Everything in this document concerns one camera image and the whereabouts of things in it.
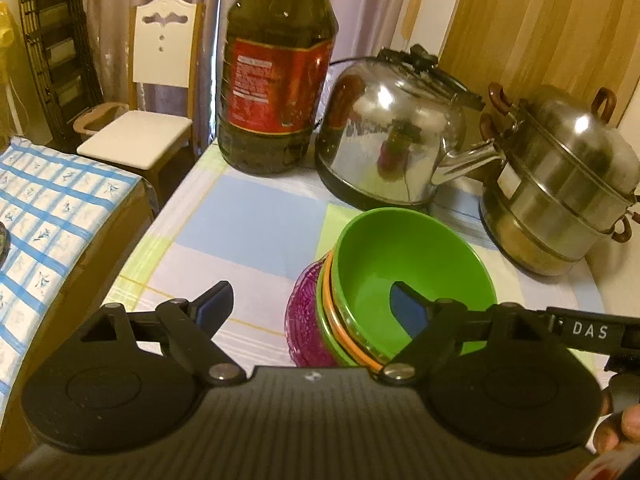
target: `checkered tablecloth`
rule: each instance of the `checkered tablecloth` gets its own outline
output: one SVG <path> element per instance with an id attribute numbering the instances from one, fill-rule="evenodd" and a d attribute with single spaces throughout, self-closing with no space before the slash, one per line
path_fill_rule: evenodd
<path id="1" fill-rule="evenodd" d="M 11 248 L 0 269 L 0 420 L 47 309 L 94 235 L 140 177 L 12 139 L 0 155 L 0 221 Z"/>
<path id="2" fill-rule="evenodd" d="M 536 280 L 516 269 L 485 233 L 478 185 L 441 186 L 431 213 L 453 227 L 484 261 L 498 301 L 604 312 L 585 262 L 569 275 Z M 331 248 L 359 211 L 324 188 L 313 170 L 257 178 L 231 168 L 214 144 L 143 237 L 106 301 L 153 310 L 168 298 L 194 299 L 219 280 L 236 302 L 214 341 L 245 369 L 292 365 L 284 312 L 306 266 Z M 592 356 L 581 356 L 592 369 Z"/>

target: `chair back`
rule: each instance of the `chair back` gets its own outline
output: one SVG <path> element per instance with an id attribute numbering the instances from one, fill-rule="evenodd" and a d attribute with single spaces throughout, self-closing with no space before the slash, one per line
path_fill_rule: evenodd
<path id="1" fill-rule="evenodd" d="M 137 83 L 187 88 L 187 116 L 193 119 L 203 4 L 153 0 L 131 9 L 129 22 L 129 107 L 138 108 Z"/>

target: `human hand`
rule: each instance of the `human hand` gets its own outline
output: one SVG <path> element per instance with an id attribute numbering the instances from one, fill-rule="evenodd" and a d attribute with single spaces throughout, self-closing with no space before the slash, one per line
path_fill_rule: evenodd
<path id="1" fill-rule="evenodd" d="M 612 400 L 609 390 L 602 393 L 602 416 L 609 415 Z M 593 445 L 598 453 L 614 449 L 622 441 L 640 443 L 640 404 L 632 406 L 620 416 L 610 416 L 604 420 L 593 435 Z"/>

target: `green bowl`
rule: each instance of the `green bowl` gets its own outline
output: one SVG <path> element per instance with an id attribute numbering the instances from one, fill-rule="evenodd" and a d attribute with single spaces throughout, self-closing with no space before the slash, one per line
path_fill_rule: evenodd
<path id="1" fill-rule="evenodd" d="M 329 327 L 329 322 L 324 316 L 324 310 L 322 309 L 322 278 L 324 278 L 325 267 L 326 266 L 323 265 L 322 269 L 320 269 L 318 284 L 316 285 L 316 320 L 318 321 L 320 337 L 327 351 L 334 356 L 334 359 L 340 366 L 358 366 L 334 339 L 334 335 L 331 333 L 331 327 Z"/>
<path id="2" fill-rule="evenodd" d="M 373 209 L 354 218 L 338 239 L 331 273 L 345 328 L 382 363 L 411 341 L 391 312 L 394 282 L 469 310 L 496 303 L 491 277 L 469 244 L 435 218 L 409 209 Z"/>

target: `curtain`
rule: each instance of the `curtain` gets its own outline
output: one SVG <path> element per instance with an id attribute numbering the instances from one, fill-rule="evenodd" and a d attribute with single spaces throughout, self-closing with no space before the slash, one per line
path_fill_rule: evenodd
<path id="1" fill-rule="evenodd" d="M 94 63 L 107 101 L 127 100 L 127 37 L 129 9 L 151 0 L 83 0 Z M 210 142 L 215 124 L 216 73 L 222 69 L 226 12 L 236 0 L 185 0 L 206 4 L 202 46 L 198 58 L 198 101 L 194 125 L 200 149 Z M 403 0 L 331 0 L 340 25 L 334 59 L 366 56 L 389 46 Z M 144 86 L 138 89 L 140 108 L 184 114 L 184 89 Z"/>

